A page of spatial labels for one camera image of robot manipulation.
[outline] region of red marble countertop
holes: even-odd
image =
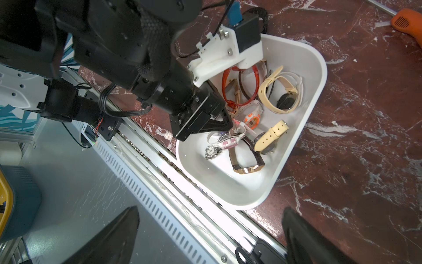
[[[422,12],[422,0],[382,2]],[[241,6],[267,9],[268,34],[312,45],[328,67],[327,84],[270,195],[245,213],[283,244],[281,217],[291,206],[358,263],[422,263],[421,48],[362,0]],[[201,12],[178,39],[181,52],[205,40],[223,12]],[[83,67],[80,73],[106,85]],[[122,110],[139,108],[123,89],[110,98]],[[134,120],[175,152],[164,111],[154,108]]]

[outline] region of yellow object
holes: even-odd
[[[268,77],[267,79],[264,80],[263,83],[261,83],[260,88],[258,90],[258,96],[262,102],[262,104],[264,106],[266,106],[268,109],[271,110],[271,112],[276,113],[276,114],[288,114],[291,111],[295,110],[296,107],[299,104],[300,99],[297,99],[295,101],[295,104],[288,110],[282,110],[282,109],[278,109],[277,107],[275,107],[270,100],[268,99],[265,91],[267,90],[267,87],[270,86],[270,84],[272,84],[273,82],[275,82],[276,80],[278,80],[285,88],[286,91],[288,93],[295,93],[298,94],[298,90],[296,89],[295,86],[292,85],[291,82],[289,82],[286,78],[284,78],[283,76],[279,75],[280,72],[283,70],[283,66],[280,66],[278,69],[276,69],[271,75],[270,77]]]
[[[0,236],[6,227],[7,220],[9,219],[13,209],[13,191],[9,183],[0,170],[0,204],[6,202],[6,208],[3,215],[0,215]]]
[[[270,128],[255,144],[255,151],[263,151],[272,142],[277,140],[284,132],[289,129],[287,124],[281,120],[275,126]]]

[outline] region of watch dial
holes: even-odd
[[[210,157],[211,157],[212,155],[214,155],[215,151],[216,151],[216,149],[215,149],[215,147],[214,147],[214,146],[209,146],[209,147],[207,147],[207,149],[205,150],[205,152],[206,152],[207,156],[210,156]]]

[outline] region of leather watch strap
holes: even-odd
[[[272,142],[277,140],[284,132],[289,129],[287,124],[281,120],[275,126],[270,128],[255,144],[255,151],[262,151],[268,147]]]
[[[261,155],[254,150],[254,143],[252,142],[252,140],[250,140],[247,137],[242,138],[242,141],[246,143],[246,145],[254,154],[257,164],[254,166],[246,167],[246,168],[240,167],[239,162],[236,158],[235,148],[231,148],[229,149],[229,157],[230,157],[230,162],[232,164],[233,170],[239,174],[247,174],[247,173],[257,172],[261,170],[264,167],[265,162],[262,159]]]
[[[258,96],[262,102],[262,104],[267,107],[271,112],[276,114],[287,114],[296,109],[298,106],[300,100],[296,100],[295,104],[292,108],[288,110],[282,110],[275,107],[270,100],[268,99],[266,95],[267,87],[278,80],[285,88],[288,93],[298,93],[297,88],[292,85],[292,83],[287,80],[284,76],[280,75],[281,71],[283,70],[283,66],[280,66],[278,69],[276,69],[267,79],[264,80],[264,82],[260,85],[260,88],[258,90]]]

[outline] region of beige watch strap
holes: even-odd
[[[268,77],[267,79],[264,80],[264,82],[260,85],[260,88],[258,90],[258,96],[259,96],[262,104],[265,107],[267,107],[268,109],[270,109],[271,112],[276,113],[276,114],[290,113],[291,111],[296,109],[296,107],[298,106],[299,101],[300,101],[300,100],[296,100],[293,107],[290,108],[289,110],[282,110],[282,109],[278,109],[277,107],[275,107],[270,102],[270,100],[268,100],[268,97],[267,97],[267,94],[266,94],[267,87],[270,86],[270,84],[272,84],[276,80],[278,80],[286,88],[286,91],[288,93],[298,93],[298,90],[296,89],[296,87],[293,86],[292,83],[289,82],[289,80],[287,80],[285,77],[279,75],[282,70],[283,70],[283,66],[280,66],[277,70],[275,70],[275,72],[273,72],[270,75],[270,77]]]
[[[281,120],[275,126],[270,128],[255,144],[255,151],[262,151],[273,141],[277,140],[284,132],[289,129],[287,124]]]

